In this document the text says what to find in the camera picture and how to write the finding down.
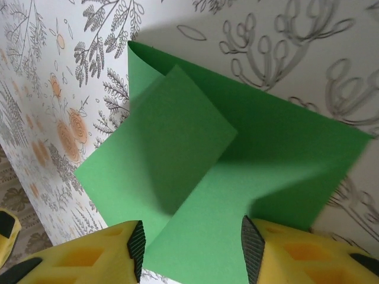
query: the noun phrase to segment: green paper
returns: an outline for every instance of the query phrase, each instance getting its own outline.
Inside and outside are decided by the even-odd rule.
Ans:
[[[307,230],[370,136],[135,42],[129,42],[130,118],[150,85],[176,65],[238,135],[147,246],[144,266],[184,284],[247,284],[240,244],[242,217],[249,214]],[[92,170],[77,174],[91,198],[102,187],[93,182],[89,190],[84,183],[101,172],[105,159],[90,162]],[[121,175],[129,170],[126,162],[123,169]],[[114,179],[119,177],[113,175],[106,187],[113,187]],[[127,203],[119,193],[117,198]],[[127,211],[105,198],[94,203],[113,215]],[[106,222],[111,215],[102,214]]]
[[[130,118],[75,174],[109,226],[143,220],[148,245],[235,135],[176,67],[155,78]]]

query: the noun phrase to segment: gray plant drawing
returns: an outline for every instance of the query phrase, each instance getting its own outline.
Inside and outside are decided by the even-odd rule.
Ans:
[[[311,103],[311,102],[304,102],[302,99],[300,99],[296,96],[289,97],[288,101],[292,102],[293,104],[296,104],[300,107],[306,108],[310,111],[316,112],[318,114],[320,113],[320,109],[317,107],[317,105],[315,105],[314,103]]]
[[[82,4],[87,2],[100,6],[95,8],[90,4],[83,12],[86,18],[84,32],[90,30],[95,35],[89,45],[80,41],[74,49],[75,62],[78,64],[75,77],[80,87],[88,83],[89,75],[100,78],[105,65],[104,49],[106,53],[114,52],[115,59],[124,53],[127,42],[137,38],[144,15],[143,6],[135,0],[82,0]],[[112,18],[110,29],[103,31],[108,27],[109,18]]]
[[[36,0],[30,0],[25,7],[19,0],[8,4],[8,14],[13,22],[6,22],[4,31],[7,38],[7,56],[18,75],[25,75],[33,91],[42,96],[41,82],[36,63],[46,45],[46,27],[38,13]]]
[[[225,6],[231,7],[237,0],[193,0],[193,6],[196,11],[204,12],[208,9],[214,15],[221,11]]]
[[[80,237],[103,229],[101,223],[93,218],[93,214],[91,214],[88,209],[86,209],[86,211],[89,218],[84,216],[82,211],[78,209],[76,209],[76,212],[71,210],[73,221],[75,223],[75,230]]]
[[[346,177],[327,203],[344,210],[363,230],[379,242],[379,211],[374,198],[366,191],[359,191]]]
[[[49,150],[53,164],[56,166],[58,174],[63,182],[68,188],[74,188],[75,191],[82,195],[84,190],[74,175],[74,171],[77,167],[70,163],[65,155],[62,157],[53,144],[49,145]]]
[[[108,137],[129,116],[129,89],[127,76],[126,80],[124,80],[124,78],[109,68],[107,70],[107,76],[110,81],[103,81],[102,84],[108,94],[104,96],[103,100],[105,106],[110,111],[110,116],[107,118],[102,111],[98,111],[98,122],[93,123],[93,125],[99,133]],[[96,142],[94,143],[95,147],[98,148],[103,142],[104,140],[101,137],[96,137]]]
[[[350,69],[351,61],[343,58],[326,71],[326,107],[334,119],[377,136],[379,69],[373,71],[366,80],[348,77]]]
[[[236,57],[231,61],[233,75],[245,84],[265,91],[270,90],[301,62],[312,42],[347,31],[354,25],[355,21],[352,18],[332,24],[338,6],[339,0],[310,1],[305,9],[305,15],[310,21],[310,29],[307,34],[300,35],[297,32],[298,25],[304,25],[299,19],[302,16],[301,1],[288,0],[284,13],[277,15],[274,20],[276,32],[283,36],[283,39],[276,43],[272,42],[269,35],[256,38],[257,24],[253,13],[246,17],[245,22],[240,22],[237,25],[237,38],[232,35],[232,23],[227,20],[223,25],[226,40],[219,44],[221,52],[226,55],[244,55],[255,78],[246,75],[244,60]],[[264,62],[261,69],[256,63],[256,53],[253,51],[255,43],[258,54]],[[290,50],[292,49],[294,55],[290,58]]]
[[[371,18],[379,23],[379,1],[375,1],[369,7],[366,8]]]
[[[8,4],[6,0],[0,0],[0,13],[4,15],[8,9]]]
[[[176,28],[182,33],[183,36],[190,40],[206,41],[207,37],[196,28],[192,28],[189,25],[177,25]]]
[[[1,136],[9,146],[26,147],[28,142],[24,133],[24,121],[21,118],[21,110],[12,97],[7,84],[0,81],[0,85],[0,104],[3,109],[0,111]]]
[[[142,279],[144,280],[158,280],[163,284],[168,284],[168,278],[164,277],[162,275],[159,275],[155,272],[152,272],[150,270],[142,269],[142,274],[141,274]]]
[[[71,188],[62,185],[61,189],[56,186],[56,191],[51,193],[42,193],[41,200],[53,212],[65,211],[67,212],[68,204],[72,200]]]

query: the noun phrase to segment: orange flower illustration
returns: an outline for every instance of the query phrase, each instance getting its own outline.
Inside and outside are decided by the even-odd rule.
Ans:
[[[53,95],[60,99],[60,92],[62,91],[59,86],[58,78],[54,73],[50,74],[50,84],[52,84]]]
[[[41,166],[45,167],[45,165],[46,165],[45,159],[43,158],[43,154],[41,153],[40,148],[38,147],[36,142],[33,141],[31,143],[31,147],[33,148],[33,152],[36,155],[36,158],[37,158],[39,164]]]
[[[4,61],[6,65],[8,65],[7,56],[5,55],[5,52],[3,51],[3,49],[0,49],[0,55],[1,55],[1,60]]]
[[[43,142],[40,139],[38,139],[38,146],[40,148],[43,158],[45,160],[50,159],[49,152],[47,151],[45,144],[43,144]]]
[[[43,126],[42,126],[41,122],[40,122],[38,119],[36,119],[36,125],[37,125],[38,129],[39,129],[42,133],[45,132],[45,129],[43,129]]]
[[[63,145],[63,149],[65,150],[66,154],[72,161],[78,162],[79,149],[75,143],[74,136],[70,132],[70,129],[63,121],[59,121],[57,130],[60,142]]]
[[[29,115],[26,115],[26,121],[28,122],[30,129],[33,129],[34,125],[33,125],[32,120],[30,119]]]
[[[65,40],[60,34],[57,35],[57,43],[61,49],[65,49]]]
[[[20,99],[22,99],[22,97],[21,97],[21,93],[20,93],[20,90],[18,89],[18,86],[17,86],[16,82],[13,81],[13,79],[12,79],[12,85],[13,85],[13,88],[14,88],[15,93],[18,95],[18,97],[19,97]]]
[[[70,109],[70,125],[74,136],[81,142],[87,142],[87,129],[78,111]]]
[[[40,197],[40,192],[38,191],[36,185],[34,183],[32,183],[29,186],[31,188],[31,191],[32,191],[34,197],[39,198]]]

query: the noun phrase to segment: patterned fabric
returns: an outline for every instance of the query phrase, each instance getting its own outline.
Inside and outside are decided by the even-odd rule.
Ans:
[[[137,40],[372,134],[313,230],[379,257],[379,1],[0,0],[0,19],[0,142],[53,244],[106,227],[73,172],[129,116]]]
[[[0,147],[0,207],[14,213],[22,230],[0,274],[30,254],[52,246],[3,149]]]

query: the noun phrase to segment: folded paper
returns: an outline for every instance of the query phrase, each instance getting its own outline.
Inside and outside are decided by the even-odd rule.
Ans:
[[[139,216],[149,245],[236,130],[178,67],[157,78],[140,99],[76,175],[108,225]]]
[[[172,80],[174,75],[182,80]],[[241,218],[249,214],[307,230],[370,140],[354,128],[140,43],[129,42],[129,82],[130,118],[76,175],[108,225],[130,218],[144,221],[148,238],[145,267],[185,284],[248,283],[240,245]],[[214,153],[226,150],[214,166],[207,163],[203,167],[202,177],[195,175],[191,183],[177,179],[176,190],[182,194],[170,195],[163,185],[155,185],[149,168],[161,164],[162,171],[170,170],[164,176],[176,175],[178,169],[166,165],[167,156],[149,160],[149,151],[142,153],[144,146],[129,140],[156,131],[154,124],[141,127],[136,121],[144,120],[140,108],[147,100],[178,88],[183,96],[205,95],[215,107],[208,110],[208,116],[215,119],[221,114],[237,136],[232,141],[235,132],[223,122],[209,132],[208,141],[199,137],[193,149],[203,144],[203,150],[215,147]],[[157,108],[169,103],[163,95],[155,101]],[[204,108],[191,104],[178,108],[182,108],[180,117],[208,117]],[[172,124],[165,111],[154,112],[155,119]],[[194,132],[207,127],[207,120],[197,122],[196,130],[191,128]],[[189,129],[176,128],[175,135],[191,140]],[[210,143],[216,133],[224,135],[217,147]],[[166,135],[173,133],[163,130],[155,139]],[[169,140],[164,143],[167,149],[173,147]],[[167,155],[185,150],[181,145],[172,149]],[[131,162],[127,153],[138,156]],[[188,167],[205,159],[207,152],[191,154],[184,162]],[[146,181],[138,184],[133,175],[144,176]],[[190,171],[181,178],[189,180],[192,175]],[[153,191],[153,196],[146,194],[146,188],[161,192]],[[158,210],[157,202],[164,196],[167,206],[172,202],[169,213]]]

